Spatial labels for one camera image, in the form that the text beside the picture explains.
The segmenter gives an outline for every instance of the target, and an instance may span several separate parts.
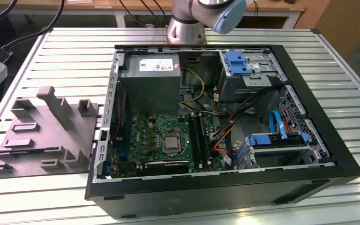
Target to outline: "black cable on table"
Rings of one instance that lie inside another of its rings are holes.
[[[12,11],[13,7],[16,6],[17,0],[12,0],[9,6],[6,9],[0,13],[0,20],[8,15],[8,13]]]
[[[127,13],[131,15],[133,21],[135,21],[140,26],[147,27],[147,25],[145,25],[140,20],[137,20],[137,18],[131,14],[131,12],[129,12],[128,8],[125,7],[123,1],[119,0],[119,2],[120,2],[120,4],[121,4],[124,10],[127,11]]]
[[[4,45],[2,48],[6,49],[6,50],[9,50],[14,45],[17,45],[17,44],[20,44],[20,43],[22,43],[22,42],[25,42],[25,41],[36,38],[37,36],[45,34],[46,32],[49,32],[52,30],[52,28],[53,28],[53,26],[55,26],[59,18],[60,18],[60,15],[61,15],[64,6],[65,6],[65,0],[61,0],[60,1],[59,11],[57,11],[57,13],[55,15],[55,18],[53,18],[52,22],[49,23],[49,25],[48,25],[48,27],[45,29],[42,29],[40,32],[37,32],[34,34],[30,34],[28,36],[24,36],[21,38],[17,38],[10,43],[8,43],[6,45]]]
[[[157,7],[160,8],[161,14],[163,14],[163,16],[165,17],[165,22],[167,22],[167,25],[168,25],[168,24],[169,24],[169,22],[168,22],[168,19],[167,19],[165,12],[163,11],[163,9],[161,9],[160,4],[157,3],[157,1],[156,1],[156,0],[153,0],[153,2],[155,2],[155,4],[157,5]]]
[[[153,11],[151,10],[151,8],[148,7],[148,5],[145,4],[144,0],[140,0],[140,2],[143,3],[143,5],[145,6],[145,8],[148,9],[148,11],[151,12],[151,14],[155,16],[156,21],[159,20],[159,17],[155,15]]]
[[[253,1],[253,4],[255,4],[255,13],[253,13],[253,16],[257,16],[257,12],[259,12],[260,8],[257,7],[256,0],[252,0],[252,1]]]

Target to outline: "blue latch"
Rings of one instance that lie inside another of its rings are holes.
[[[300,137],[301,137],[304,143],[308,144],[309,143],[309,135],[307,133],[301,133]]]
[[[268,145],[272,144],[269,135],[252,135],[249,137],[249,145]]]
[[[233,76],[251,75],[252,70],[248,67],[247,59],[240,51],[227,51],[225,61],[229,66],[229,73]]]

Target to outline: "blue connector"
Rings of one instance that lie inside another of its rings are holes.
[[[309,135],[307,133],[301,133],[300,137],[301,137],[304,143],[308,144],[309,143]]]
[[[229,66],[229,73],[232,76],[252,75],[252,70],[248,67],[247,59],[240,51],[227,51],[225,62]]]
[[[117,158],[120,162],[128,162],[129,161],[129,151],[120,149],[117,151]]]

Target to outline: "blue clip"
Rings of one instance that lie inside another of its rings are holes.
[[[287,139],[287,134],[285,134],[285,127],[284,127],[284,123],[283,123],[283,120],[281,120],[281,116],[280,116],[280,113],[277,110],[272,110],[269,112],[269,131],[272,133],[275,133],[275,121],[273,121],[273,118],[276,117],[276,122],[277,122],[277,130],[281,134],[281,138],[283,139]]]
[[[269,135],[253,135],[257,145],[272,144]]]
[[[309,143],[309,135],[307,133],[301,133],[300,137],[301,137],[304,143],[308,144]]]
[[[251,75],[252,70],[248,67],[247,59],[240,51],[227,51],[225,61],[229,66],[229,73],[232,76]]]
[[[251,136],[251,137],[248,138],[248,140],[249,140],[249,145],[251,145],[251,146],[255,146],[255,145],[256,145],[256,140],[255,140],[253,136]]]

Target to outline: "white tabletop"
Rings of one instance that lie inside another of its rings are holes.
[[[309,30],[207,30],[208,44],[280,44],[297,66],[339,134],[360,164],[360,79],[321,35]],[[16,98],[41,105],[38,86],[55,86],[68,103],[89,98],[104,104],[113,47],[164,44],[164,29],[56,28],[40,37],[0,104],[0,132],[6,131]],[[360,178],[331,187],[296,204],[221,210],[167,217],[113,220],[84,200],[88,174],[0,180],[0,224],[332,224],[360,223]]]

